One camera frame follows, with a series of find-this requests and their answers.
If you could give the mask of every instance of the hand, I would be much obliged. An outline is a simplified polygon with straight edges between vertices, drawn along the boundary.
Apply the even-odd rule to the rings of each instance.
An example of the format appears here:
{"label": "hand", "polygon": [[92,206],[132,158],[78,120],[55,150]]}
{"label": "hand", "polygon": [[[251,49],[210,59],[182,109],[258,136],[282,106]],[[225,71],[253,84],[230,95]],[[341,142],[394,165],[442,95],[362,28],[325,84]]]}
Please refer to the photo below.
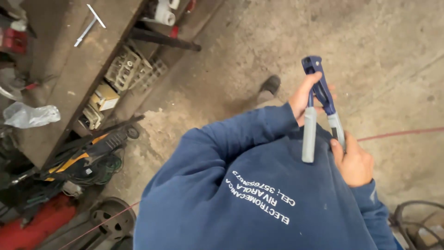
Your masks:
{"label": "hand", "polygon": [[349,132],[345,132],[347,153],[336,139],[332,139],[330,144],[336,166],[349,187],[359,187],[372,181],[373,156],[365,152]]}
{"label": "hand", "polygon": [[[302,127],[305,124],[304,113],[305,113],[305,108],[307,107],[308,95],[310,93],[310,90],[313,87],[313,85],[321,79],[321,77],[322,77],[321,72],[316,72],[314,74],[307,75],[302,81],[302,84],[296,90],[296,92],[288,99],[291,109],[293,110],[294,118],[296,119],[299,127]],[[317,113],[324,112],[322,107],[314,107],[314,108],[316,109]]]}

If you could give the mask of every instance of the sleeve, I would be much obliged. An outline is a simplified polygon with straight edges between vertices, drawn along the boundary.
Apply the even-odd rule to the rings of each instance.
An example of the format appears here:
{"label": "sleeve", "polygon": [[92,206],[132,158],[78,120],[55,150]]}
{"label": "sleeve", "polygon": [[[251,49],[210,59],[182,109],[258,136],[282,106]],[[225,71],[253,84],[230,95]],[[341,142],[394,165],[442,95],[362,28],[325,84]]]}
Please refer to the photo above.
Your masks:
{"label": "sleeve", "polygon": [[152,187],[175,176],[190,175],[214,167],[226,171],[227,163],[238,155],[254,146],[272,142],[294,129],[299,129],[299,126],[289,103],[281,107],[255,109],[201,129],[190,129],[182,136],[170,159],[147,185],[142,197]]}
{"label": "sleeve", "polygon": [[395,250],[395,238],[387,223],[389,210],[378,200],[375,181],[372,180],[367,185],[351,188],[351,191],[377,248],[379,250]]}

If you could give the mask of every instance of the white plastic bag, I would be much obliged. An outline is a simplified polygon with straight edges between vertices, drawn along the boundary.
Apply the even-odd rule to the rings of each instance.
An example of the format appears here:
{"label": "white plastic bag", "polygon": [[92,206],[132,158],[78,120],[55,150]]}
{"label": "white plastic bag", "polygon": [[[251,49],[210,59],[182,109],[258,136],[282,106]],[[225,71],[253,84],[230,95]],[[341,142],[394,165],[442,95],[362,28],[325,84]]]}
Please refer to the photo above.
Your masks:
{"label": "white plastic bag", "polygon": [[54,105],[32,108],[16,101],[3,111],[3,118],[6,125],[28,129],[60,121],[60,112]]}

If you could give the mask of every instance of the concrete floor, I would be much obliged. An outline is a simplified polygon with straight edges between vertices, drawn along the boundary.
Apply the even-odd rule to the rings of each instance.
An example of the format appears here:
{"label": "concrete floor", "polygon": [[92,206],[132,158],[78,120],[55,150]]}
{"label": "concrete floor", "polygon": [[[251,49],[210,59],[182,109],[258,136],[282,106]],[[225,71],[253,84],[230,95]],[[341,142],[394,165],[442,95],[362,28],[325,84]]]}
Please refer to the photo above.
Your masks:
{"label": "concrete floor", "polygon": [[[343,126],[357,138],[442,126],[442,13],[435,0],[226,0],[196,40],[203,51],[187,52],[143,105],[144,131],[104,194],[138,201],[183,133],[250,107],[269,75],[281,77],[285,101],[309,54],[322,56]],[[412,199],[444,202],[444,134],[361,145],[375,157],[379,196],[391,210]]]}

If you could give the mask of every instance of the wheel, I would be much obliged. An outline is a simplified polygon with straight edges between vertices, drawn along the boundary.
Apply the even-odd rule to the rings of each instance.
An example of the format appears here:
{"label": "wheel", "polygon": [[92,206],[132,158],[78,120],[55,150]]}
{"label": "wheel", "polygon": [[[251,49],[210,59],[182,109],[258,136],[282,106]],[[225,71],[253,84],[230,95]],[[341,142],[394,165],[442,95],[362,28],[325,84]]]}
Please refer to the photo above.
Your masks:
{"label": "wheel", "polygon": [[127,126],[127,136],[129,139],[136,140],[140,136],[140,133],[135,127],[129,125]]}

